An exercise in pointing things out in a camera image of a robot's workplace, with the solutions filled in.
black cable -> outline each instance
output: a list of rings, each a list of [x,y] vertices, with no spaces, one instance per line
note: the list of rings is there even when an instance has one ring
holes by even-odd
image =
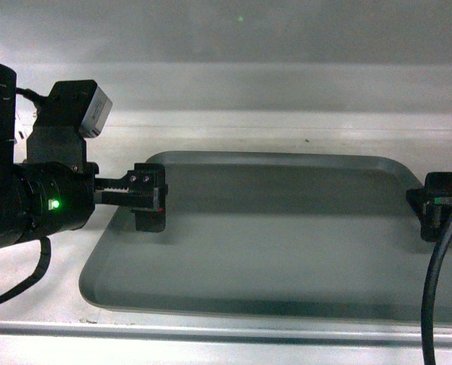
[[[6,293],[0,295],[0,304],[16,297],[23,293],[29,287],[34,286],[46,273],[46,270],[50,265],[50,256],[52,255],[50,239],[49,237],[40,238],[40,260],[38,260],[37,267],[32,275],[23,280],[13,289],[8,290]]]
[[[16,88],[16,94],[20,94],[25,99],[31,101],[34,106],[37,108],[37,113],[41,111],[43,105],[46,102],[46,97],[43,97],[37,94],[35,91],[31,89],[22,89],[21,87]]]
[[[434,302],[436,287],[441,272],[442,260],[452,242],[452,213],[444,226],[441,238],[436,243],[425,276],[424,295],[421,308],[422,353],[425,365],[435,365],[434,355]]]

plastic tray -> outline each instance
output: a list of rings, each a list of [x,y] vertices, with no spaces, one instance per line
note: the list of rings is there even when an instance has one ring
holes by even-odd
[[[167,228],[118,208],[81,274],[118,310],[418,321],[433,245],[380,157],[165,152]],[[452,322],[452,247],[435,320]]]

